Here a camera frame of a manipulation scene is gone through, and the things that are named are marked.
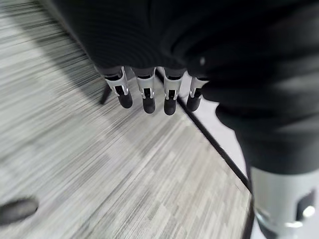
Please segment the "dark floor edge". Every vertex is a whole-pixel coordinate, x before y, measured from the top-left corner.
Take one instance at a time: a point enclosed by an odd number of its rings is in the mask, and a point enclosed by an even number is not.
[[[160,81],[164,82],[164,76],[163,74],[156,69],[155,75],[159,78]],[[230,167],[230,169],[236,174],[236,176],[242,181],[242,183],[246,186],[246,188],[249,190],[250,193],[251,189],[249,186],[249,181],[245,177],[245,175],[240,171],[240,169],[237,167],[237,165],[234,163],[234,161],[229,157],[229,155],[225,152],[225,150],[220,146],[220,144],[215,140],[215,138],[208,132],[208,130],[205,128],[205,126],[200,122],[200,120],[195,116],[195,114],[190,111],[184,101],[177,97],[178,104],[182,107],[184,112],[188,115],[188,117],[194,122],[194,124],[197,126],[197,128],[202,132],[202,134],[207,138],[207,140],[210,142],[210,144],[216,149],[216,151],[222,156],[222,158],[225,160],[227,165]],[[253,203],[251,200],[250,206],[249,206],[249,212],[247,214],[247,220],[246,220],[246,226],[243,231],[241,239],[250,239],[252,229],[253,229],[253,223],[255,219],[255,214],[253,210]]]

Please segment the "robotic finger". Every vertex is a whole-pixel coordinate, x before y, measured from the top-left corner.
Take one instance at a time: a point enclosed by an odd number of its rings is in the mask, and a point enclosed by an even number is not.
[[[129,91],[124,67],[119,66],[108,69],[97,69],[97,71],[103,75],[110,89],[117,95],[121,106],[126,109],[130,108],[133,104],[133,100]]]
[[[198,109],[200,100],[202,98],[202,94],[200,89],[205,85],[208,81],[205,78],[197,78],[192,77],[190,83],[190,91],[187,99],[187,108],[190,111],[195,111]]]
[[[145,69],[132,68],[132,70],[136,76],[139,90],[142,95],[144,111],[148,114],[152,114],[155,111],[155,67]]]
[[[165,92],[165,102],[164,102],[164,112],[168,116],[175,113],[176,110],[176,100],[177,95],[180,90],[182,77],[185,73],[185,69],[174,70],[170,68],[165,68],[164,76],[164,92]]]

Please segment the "black fingertip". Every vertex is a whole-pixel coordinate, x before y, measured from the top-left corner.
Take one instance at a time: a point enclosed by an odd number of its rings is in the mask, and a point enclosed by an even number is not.
[[[171,116],[172,114],[175,113],[176,110],[176,101],[173,99],[165,99],[164,102],[164,112],[168,116]]]
[[[188,99],[187,99],[187,108],[190,110],[190,111],[195,111],[198,109],[199,107],[199,104],[200,104],[200,98],[199,97],[191,97],[190,95],[188,95]]]
[[[35,198],[24,198],[0,206],[0,226],[24,220],[33,215],[39,207]]]
[[[266,239],[279,239],[279,235],[269,230],[267,227],[264,226],[262,222],[259,222],[259,220],[258,220],[258,225]]]
[[[146,113],[152,114],[155,111],[155,99],[154,98],[143,99],[143,108]]]
[[[129,92],[127,95],[120,95],[118,96],[118,98],[121,106],[123,106],[126,109],[129,109],[133,105],[131,92]]]

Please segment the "floor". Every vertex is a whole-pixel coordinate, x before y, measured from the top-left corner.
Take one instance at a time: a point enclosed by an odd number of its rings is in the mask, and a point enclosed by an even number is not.
[[[0,0],[0,203],[34,195],[6,239],[239,239],[250,193],[177,107],[112,95],[41,6]]]

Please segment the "robotic hand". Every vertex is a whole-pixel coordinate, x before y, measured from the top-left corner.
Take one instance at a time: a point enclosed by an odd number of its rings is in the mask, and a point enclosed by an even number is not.
[[[133,68],[147,113],[154,67],[166,67],[168,115],[187,69],[188,107],[201,95],[219,102],[218,118],[236,133],[263,234],[293,238],[315,213],[319,182],[317,1],[52,1],[124,107],[132,98],[121,66]]]

